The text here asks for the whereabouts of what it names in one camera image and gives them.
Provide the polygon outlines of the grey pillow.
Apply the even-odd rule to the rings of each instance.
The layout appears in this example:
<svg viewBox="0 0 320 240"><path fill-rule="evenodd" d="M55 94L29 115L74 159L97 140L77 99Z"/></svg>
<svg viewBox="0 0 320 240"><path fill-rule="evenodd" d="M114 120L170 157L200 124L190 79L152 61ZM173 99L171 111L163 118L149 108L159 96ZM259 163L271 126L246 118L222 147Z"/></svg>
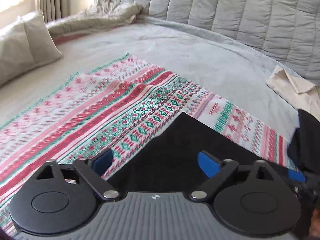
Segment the grey pillow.
<svg viewBox="0 0 320 240"><path fill-rule="evenodd" d="M61 59L41 11L33 11L1 29L1 85Z"/></svg>

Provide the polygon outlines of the grey bed sheet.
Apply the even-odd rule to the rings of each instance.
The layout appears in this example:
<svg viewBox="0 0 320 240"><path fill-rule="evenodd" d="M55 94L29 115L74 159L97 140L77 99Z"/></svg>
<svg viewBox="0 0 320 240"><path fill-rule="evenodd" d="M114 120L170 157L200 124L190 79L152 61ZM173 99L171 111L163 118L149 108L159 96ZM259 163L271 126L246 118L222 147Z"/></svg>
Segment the grey bed sheet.
<svg viewBox="0 0 320 240"><path fill-rule="evenodd" d="M299 125L297 111L266 85L278 62L223 35L143 17L137 23L70 38L59 61L1 88L1 122L52 92L73 73L88 72L130 53L223 96L285 138Z"/></svg>

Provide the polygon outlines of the grey quilted headboard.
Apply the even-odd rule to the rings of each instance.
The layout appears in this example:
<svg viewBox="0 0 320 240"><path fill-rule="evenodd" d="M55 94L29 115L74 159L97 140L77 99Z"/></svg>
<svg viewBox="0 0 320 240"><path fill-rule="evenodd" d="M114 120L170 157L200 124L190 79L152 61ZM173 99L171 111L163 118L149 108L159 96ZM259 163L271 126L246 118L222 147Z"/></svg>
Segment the grey quilted headboard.
<svg viewBox="0 0 320 240"><path fill-rule="evenodd" d="M112 0L143 15L214 31L319 83L319 0Z"/></svg>

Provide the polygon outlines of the black pants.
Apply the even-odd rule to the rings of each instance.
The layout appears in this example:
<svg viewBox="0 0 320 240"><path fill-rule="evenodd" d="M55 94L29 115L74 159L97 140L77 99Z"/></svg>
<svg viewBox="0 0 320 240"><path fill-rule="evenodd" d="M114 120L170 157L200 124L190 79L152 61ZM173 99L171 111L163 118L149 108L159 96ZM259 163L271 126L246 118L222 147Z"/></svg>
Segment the black pants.
<svg viewBox="0 0 320 240"><path fill-rule="evenodd" d="M232 159L241 165L252 165L259 159L207 125L181 113L107 182L121 193L189 193L208 178L197 161L202 150L219 160Z"/></svg>

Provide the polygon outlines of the red green patterned blanket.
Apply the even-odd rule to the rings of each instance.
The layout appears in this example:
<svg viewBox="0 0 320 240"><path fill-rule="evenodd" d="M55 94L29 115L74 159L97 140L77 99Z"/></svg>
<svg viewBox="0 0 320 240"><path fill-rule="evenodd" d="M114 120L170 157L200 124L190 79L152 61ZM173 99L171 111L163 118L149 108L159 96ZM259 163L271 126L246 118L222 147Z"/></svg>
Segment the red green patterned blanket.
<svg viewBox="0 0 320 240"><path fill-rule="evenodd" d="M131 54L76 73L1 126L1 228L16 233L9 203L46 161L67 164L110 147L111 176L187 113L263 159L295 169L288 141L225 98Z"/></svg>

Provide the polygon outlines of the cream cloth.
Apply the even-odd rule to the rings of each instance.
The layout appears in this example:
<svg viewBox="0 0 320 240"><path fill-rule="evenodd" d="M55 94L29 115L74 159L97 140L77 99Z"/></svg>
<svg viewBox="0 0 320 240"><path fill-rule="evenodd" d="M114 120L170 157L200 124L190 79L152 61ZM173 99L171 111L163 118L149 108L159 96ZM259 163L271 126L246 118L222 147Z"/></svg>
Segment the cream cloth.
<svg viewBox="0 0 320 240"><path fill-rule="evenodd" d="M302 109L319 119L319 86L290 75L276 66L266 84L296 110Z"/></svg>

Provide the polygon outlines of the crumpled grey quilt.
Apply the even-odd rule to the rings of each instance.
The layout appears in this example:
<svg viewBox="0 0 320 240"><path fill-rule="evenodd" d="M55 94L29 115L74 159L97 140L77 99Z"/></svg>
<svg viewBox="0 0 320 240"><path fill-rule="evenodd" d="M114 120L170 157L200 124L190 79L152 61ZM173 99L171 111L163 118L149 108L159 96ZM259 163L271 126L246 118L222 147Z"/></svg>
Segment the crumpled grey quilt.
<svg viewBox="0 0 320 240"><path fill-rule="evenodd" d="M46 24L51 36L89 29L107 29L135 21L142 6L137 3L96 0L84 11Z"/></svg>

